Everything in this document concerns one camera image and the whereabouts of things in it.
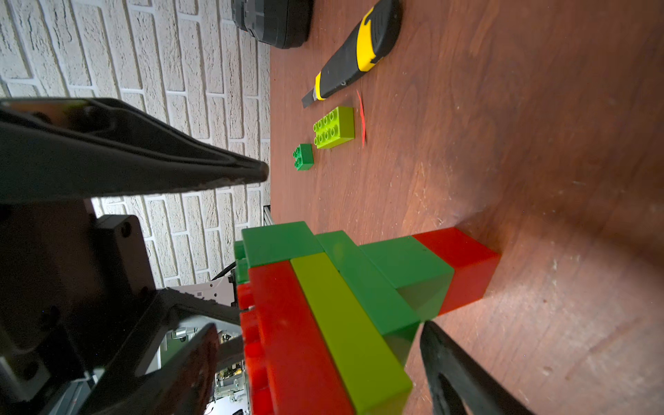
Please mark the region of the red long lego brick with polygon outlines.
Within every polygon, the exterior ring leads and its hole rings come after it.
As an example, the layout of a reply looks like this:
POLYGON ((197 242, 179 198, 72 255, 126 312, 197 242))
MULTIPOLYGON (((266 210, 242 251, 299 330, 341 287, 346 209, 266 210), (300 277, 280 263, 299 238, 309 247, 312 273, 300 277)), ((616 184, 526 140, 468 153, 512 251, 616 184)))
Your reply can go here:
POLYGON ((240 327, 253 414, 353 414, 336 365, 288 261, 249 269, 240 327))

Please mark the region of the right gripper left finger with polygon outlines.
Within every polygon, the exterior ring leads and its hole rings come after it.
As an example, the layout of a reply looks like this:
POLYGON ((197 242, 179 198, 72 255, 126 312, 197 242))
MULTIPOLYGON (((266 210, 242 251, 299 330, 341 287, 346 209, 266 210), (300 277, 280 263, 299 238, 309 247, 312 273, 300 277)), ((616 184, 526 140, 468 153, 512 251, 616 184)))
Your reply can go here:
POLYGON ((205 412, 219 349, 212 323, 162 368, 138 375, 150 345, 131 335, 81 408, 82 414, 186 414, 205 412))

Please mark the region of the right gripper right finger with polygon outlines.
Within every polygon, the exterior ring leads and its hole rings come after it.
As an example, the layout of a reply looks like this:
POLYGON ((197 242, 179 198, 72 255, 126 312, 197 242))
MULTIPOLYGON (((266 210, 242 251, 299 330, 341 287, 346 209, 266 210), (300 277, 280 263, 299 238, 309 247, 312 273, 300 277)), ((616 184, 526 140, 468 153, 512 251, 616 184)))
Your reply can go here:
POLYGON ((433 321, 419 348, 435 414, 531 413, 433 321))

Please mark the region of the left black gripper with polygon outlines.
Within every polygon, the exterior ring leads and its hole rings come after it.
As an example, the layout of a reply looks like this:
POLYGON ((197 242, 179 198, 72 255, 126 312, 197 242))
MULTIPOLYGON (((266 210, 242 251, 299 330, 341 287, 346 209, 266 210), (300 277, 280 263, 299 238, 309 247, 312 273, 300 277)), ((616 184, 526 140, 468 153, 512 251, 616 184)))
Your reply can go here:
MULTIPOLYGON (((3 99, 2 413, 48 414, 75 383, 91 394, 131 335, 150 345, 143 375, 207 324, 218 333, 240 323, 233 307, 155 286, 135 216, 98 219, 85 202, 54 201, 213 190, 268 176, 266 163, 121 100, 3 99), (33 202, 44 203, 21 204, 33 202)), ((219 339, 207 403, 217 373, 240 360, 240 338, 219 339)))

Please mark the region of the lime green long lego brick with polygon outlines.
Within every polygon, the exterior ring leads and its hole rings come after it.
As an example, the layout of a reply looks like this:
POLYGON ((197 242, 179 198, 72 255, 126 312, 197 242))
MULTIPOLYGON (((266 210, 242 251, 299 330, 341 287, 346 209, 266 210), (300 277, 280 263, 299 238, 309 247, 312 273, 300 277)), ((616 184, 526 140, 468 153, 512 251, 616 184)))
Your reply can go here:
POLYGON ((313 124, 314 144, 318 150, 331 149, 353 140, 354 109, 337 107, 313 124))

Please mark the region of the small red lego brick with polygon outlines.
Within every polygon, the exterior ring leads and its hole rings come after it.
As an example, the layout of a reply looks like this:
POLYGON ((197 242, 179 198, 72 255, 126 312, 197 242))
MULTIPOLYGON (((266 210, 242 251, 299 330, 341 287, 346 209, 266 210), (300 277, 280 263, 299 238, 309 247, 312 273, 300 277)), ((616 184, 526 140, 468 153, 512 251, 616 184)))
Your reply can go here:
POLYGON ((454 271, 439 316, 483 298, 501 254, 458 228, 419 233, 414 238, 454 271))

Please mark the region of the green square lego brick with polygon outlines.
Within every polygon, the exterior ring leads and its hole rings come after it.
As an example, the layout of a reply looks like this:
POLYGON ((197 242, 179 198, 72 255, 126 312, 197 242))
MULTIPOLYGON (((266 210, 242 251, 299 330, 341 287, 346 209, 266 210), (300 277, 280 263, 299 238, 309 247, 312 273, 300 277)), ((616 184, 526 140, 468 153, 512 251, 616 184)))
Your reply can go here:
POLYGON ((454 269, 411 236, 361 246, 422 321, 439 315, 454 269))
POLYGON ((313 167, 314 157, 311 144, 300 144, 293 152, 294 167, 297 171, 306 171, 313 167))

